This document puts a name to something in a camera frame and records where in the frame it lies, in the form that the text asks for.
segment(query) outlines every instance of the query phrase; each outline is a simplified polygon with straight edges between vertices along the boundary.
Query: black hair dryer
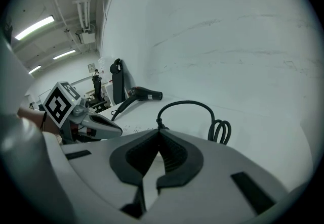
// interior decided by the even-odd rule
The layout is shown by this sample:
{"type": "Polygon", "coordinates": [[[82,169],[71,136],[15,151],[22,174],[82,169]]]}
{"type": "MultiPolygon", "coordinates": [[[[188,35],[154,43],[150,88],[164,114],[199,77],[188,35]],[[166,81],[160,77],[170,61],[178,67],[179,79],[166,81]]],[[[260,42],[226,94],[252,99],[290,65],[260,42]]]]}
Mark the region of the black hair dryer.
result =
{"type": "Polygon", "coordinates": [[[124,101],[121,106],[119,106],[119,108],[114,113],[114,115],[111,119],[112,121],[115,120],[117,115],[119,115],[121,112],[123,112],[128,107],[128,105],[130,105],[135,100],[139,100],[139,101],[162,100],[162,97],[163,97],[162,92],[152,91],[152,90],[140,87],[140,86],[132,87],[128,91],[128,94],[130,95],[130,97],[127,98],[126,101],[124,101]]]}

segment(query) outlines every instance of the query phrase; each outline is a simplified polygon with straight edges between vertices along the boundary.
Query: wire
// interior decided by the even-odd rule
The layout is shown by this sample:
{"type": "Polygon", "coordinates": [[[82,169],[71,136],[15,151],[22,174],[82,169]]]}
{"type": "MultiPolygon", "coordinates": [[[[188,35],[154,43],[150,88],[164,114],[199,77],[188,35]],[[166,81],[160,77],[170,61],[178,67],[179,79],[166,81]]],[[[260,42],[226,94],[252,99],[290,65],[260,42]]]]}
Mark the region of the wire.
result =
{"type": "Polygon", "coordinates": [[[212,119],[212,124],[209,128],[208,131],[208,140],[209,141],[214,141],[217,142],[217,138],[218,138],[218,134],[220,129],[223,129],[222,132],[222,136],[221,136],[221,140],[219,141],[219,143],[226,145],[229,141],[229,138],[231,136],[231,125],[228,121],[222,121],[222,120],[215,120],[215,115],[214,112],[211,108],[209,108],[207,105],[200,103],[200,102],[196,102],[196,101],[191,101],[191,100],[185,100],[185,101],[178,101],[178,102],[174,102],[174,103],[170,103],[168,105],[165,105],[158,113],[157,115],[157,125],[158,125],[158,129],[169,129],[167,128],[163,123],[162,123],[162,119],[161,119],[161,115],[162,113],[169,107],[175,106],[175,105],[182,105],[182,104],[194,104],[194,105],[199,105],[201,107],[204,107],[206,110],[209,111],[209,113],[211,114],[211,119],[212,119]],[[215,130],[215,125],[218,123],[218,126],[216,128],[215,134],[214,134],[214,130],[215,130]]]}

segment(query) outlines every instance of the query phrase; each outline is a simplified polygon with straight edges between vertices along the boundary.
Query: ceiling light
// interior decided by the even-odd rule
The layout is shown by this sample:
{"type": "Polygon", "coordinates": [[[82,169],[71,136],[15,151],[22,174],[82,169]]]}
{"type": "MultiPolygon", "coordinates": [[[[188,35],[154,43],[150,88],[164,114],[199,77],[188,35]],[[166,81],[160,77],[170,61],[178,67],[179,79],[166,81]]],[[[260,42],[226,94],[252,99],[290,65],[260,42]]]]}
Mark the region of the ceiling light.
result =
{"type": "Polygon", "coordinates": [[[34,71],[36,71],[37,69],[41,68],[41,66],[37,66],[35,67],[33,70],[30,70],[29,74],[33,73],[34,71]]]}
{"type": "Polygon", "coordinates": [[[19,33],[15,38],[18,39],[18,40],[21,40],[23,37],[29,35],[31,32],[34,32],[38,28],[41,28],[42,26],[47,25],[47,24],[49,24],[49,23],[51,23],[53,21],[54,21],[53,16],[45,18],[45,19],[33,24],[32,26],[29,26],[26,30],[19,33]]]}
{"type": "Polygon", "coordinates": [[[63,53],[63,54],[61,54],[61,55],[59,55],[59,56],[56,56],[56,57],[53,58],[53,60],[56,60],[56,59],[61,58],[61,57],[65,56],[65,55],[71,54],[71,53],[73,53],[73,52],[75,52],[75,50],[70,51],[70,52],[63,53]]]}

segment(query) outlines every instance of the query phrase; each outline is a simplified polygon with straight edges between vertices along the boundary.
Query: white wall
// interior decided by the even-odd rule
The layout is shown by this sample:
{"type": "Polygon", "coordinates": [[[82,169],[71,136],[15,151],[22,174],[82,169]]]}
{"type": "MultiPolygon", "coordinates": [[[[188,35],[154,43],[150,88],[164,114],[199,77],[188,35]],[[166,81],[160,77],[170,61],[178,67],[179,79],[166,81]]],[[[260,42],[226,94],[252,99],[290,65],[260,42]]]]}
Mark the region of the white wall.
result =
{"type": "Polygon", "coordinates": [[[94,88],[92,79],[89,78],[92,76],[92,74],[89,73],[88,65],[95,63],[96,68],[98,69],[98,59],[98,52],[75,55],[70,58],[63,57],[54,65],[49,66],[42,72],[36,74],[35,82],[29,88],[26,94],[30,94],[33,97],[33,100],[37,102],[40,94],[52,89],[53,86],[59,81],[68,81],[72,84],[76,81],[87,78],[84,81],[74,85],[80,95],[83,96],[85,92],[88,92],[94,88]]]}
{"type": "Polygon", "coordinates": [[[123,59],[136,85],[296,125],[321,113],[323,31],[308,0],[111,0],[107,11],[100,53],[123,59]]]}

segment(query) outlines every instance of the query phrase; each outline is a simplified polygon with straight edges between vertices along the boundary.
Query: white table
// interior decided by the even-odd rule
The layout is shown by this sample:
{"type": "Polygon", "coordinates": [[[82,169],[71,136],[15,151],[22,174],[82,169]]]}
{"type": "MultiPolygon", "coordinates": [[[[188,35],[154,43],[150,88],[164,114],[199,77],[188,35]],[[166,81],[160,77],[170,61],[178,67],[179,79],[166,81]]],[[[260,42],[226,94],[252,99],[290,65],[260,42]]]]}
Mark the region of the white table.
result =
{"type": "MultiPolygon", "coordinates": [[[[161,101],[135,101],[114,122],[123,129],[123,136],[157,128],[155,120],[159,110],[166,104],[180,100],[184,99],[163,96],[161,101]]],[[[111,119],[110,112],[119,106],[100,114],[111,119]]],[[[291,119],[208,106],[214,111],[215,119],[228,120],[232,126],[227,145],[272,173],[288,191],[309,180],[313,163],[307,139],[298,123],[291,119]]],[[[168,108],[161,117],[164,125],[171,130],[207,139],[211,118],[205,108],[177,105],[168,108]]]]}

